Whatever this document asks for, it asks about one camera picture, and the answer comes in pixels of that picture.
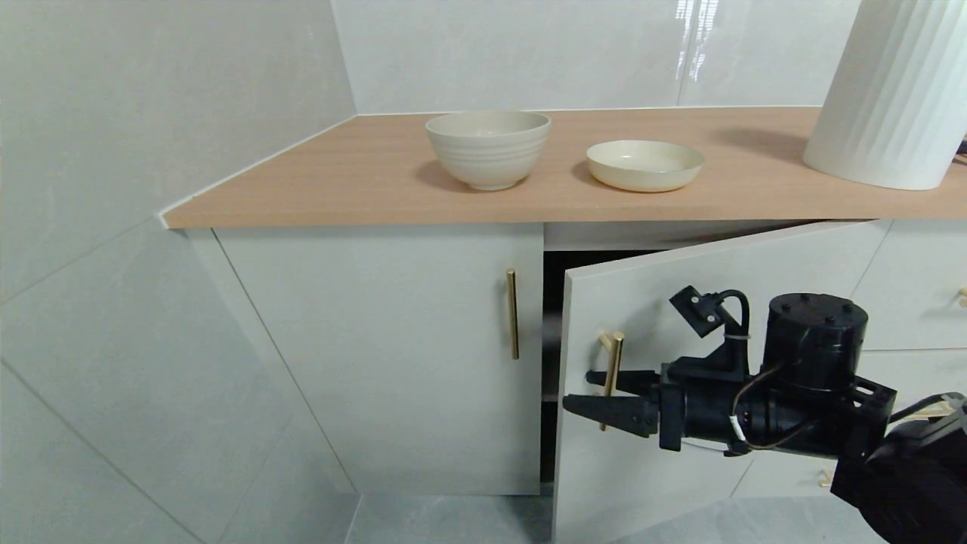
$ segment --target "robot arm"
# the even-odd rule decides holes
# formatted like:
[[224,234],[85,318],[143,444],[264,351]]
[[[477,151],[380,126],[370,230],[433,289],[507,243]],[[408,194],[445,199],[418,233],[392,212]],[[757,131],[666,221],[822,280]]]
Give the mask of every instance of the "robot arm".
[[[742,304],[737,321],[723,307]],[[937,395],[893,414],[896,391],[856,376],[868,317],[851,301],[791,293],[769,305],[760,372],[748,371],[749,307],[737,290],[670,299],[695,332],[724,330],[707,357],[681,357],[661,372],[622,371],[617,389],[633,396],[567,395],[564,409],[681,451],[682,437],[726,445],[726,456],[752,450],[838,459],[832,493],[857,507],[891,543],[967,543],[967,408],[957,393]],[[604,385],[603,372],[589,372]],[[888,425],[948,400],[955,413]]]

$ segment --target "ribbed white vase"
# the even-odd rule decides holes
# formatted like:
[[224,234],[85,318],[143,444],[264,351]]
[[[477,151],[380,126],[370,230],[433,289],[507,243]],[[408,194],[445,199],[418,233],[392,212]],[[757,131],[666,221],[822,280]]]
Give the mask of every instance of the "ribbed white vase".
[[967,0],[863,0],[806,164],[869,185],[933,189],[965,133]]

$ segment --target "bowl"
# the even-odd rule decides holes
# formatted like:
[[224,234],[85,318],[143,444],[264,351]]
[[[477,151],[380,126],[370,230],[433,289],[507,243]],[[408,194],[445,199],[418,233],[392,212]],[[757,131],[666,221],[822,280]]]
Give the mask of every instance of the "bowl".
[[508,189],[527,177],[549,132],[550,118],[528,111],[465,111],[426,123],[443,168],[480,191]]
[[705,165],[705,156],[667,141],[621,139],[588,149],[588,169],[598,181],[639,193],[685,187]]

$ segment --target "shallow dish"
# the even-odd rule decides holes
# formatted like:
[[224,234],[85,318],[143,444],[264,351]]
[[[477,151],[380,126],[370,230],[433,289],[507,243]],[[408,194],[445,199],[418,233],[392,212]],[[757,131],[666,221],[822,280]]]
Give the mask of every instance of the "shallow dish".
[[621,139],[591,146],[588,169],[598,181],[639,193],[685,187],[705,165],[705,156],[667,141]]

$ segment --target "floor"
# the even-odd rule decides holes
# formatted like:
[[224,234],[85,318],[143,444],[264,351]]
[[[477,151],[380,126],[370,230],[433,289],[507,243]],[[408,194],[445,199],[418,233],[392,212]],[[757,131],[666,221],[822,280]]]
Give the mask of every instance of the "floor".
[[[550,497],[364,496],[346,544],[549,544],[551,510]],[[883,540],[838,499],[730,499],[601,544],[816,542]]]

